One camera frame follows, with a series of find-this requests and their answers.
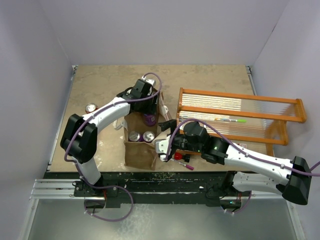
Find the red cola can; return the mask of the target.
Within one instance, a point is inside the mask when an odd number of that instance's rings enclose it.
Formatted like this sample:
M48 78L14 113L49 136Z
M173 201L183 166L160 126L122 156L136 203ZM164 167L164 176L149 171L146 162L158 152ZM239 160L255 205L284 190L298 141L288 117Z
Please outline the red cola can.
M85 106L85 112L87 114L92 113L92 112L96 111L97 109L98 109L98 106L95 103L88 103Z

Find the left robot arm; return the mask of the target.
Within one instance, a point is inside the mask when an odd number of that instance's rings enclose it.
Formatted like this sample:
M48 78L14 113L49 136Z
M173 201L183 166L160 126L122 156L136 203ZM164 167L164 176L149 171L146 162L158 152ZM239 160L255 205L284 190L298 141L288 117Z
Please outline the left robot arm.
M85 190L91 196L98 196L103 191L103 177L94 159L99 133L131 113L154 114L160 94L155 86L155 80L143 76L134 86L118 93L99 109L82 116L73 114L68 118L60 141L60 147L65 151L64 161L75 165L86 183Z

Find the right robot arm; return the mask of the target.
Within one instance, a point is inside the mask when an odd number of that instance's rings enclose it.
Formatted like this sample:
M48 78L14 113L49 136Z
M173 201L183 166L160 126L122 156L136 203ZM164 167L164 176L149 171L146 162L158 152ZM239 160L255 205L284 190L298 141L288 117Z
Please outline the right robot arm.
M285 200L307 205L312 173L307 161L299 156L293 159L279 158L241 147L221 133L212 136L207 132L209 125L202 120L189 118L181 122L168 120L158 124L161 131L170 130L163 139L154 142L160 160L168 162L177 150L198 153L211 164L236 166L249 173L237 172L222 183L228 196L237 192L259 191L282 196Z

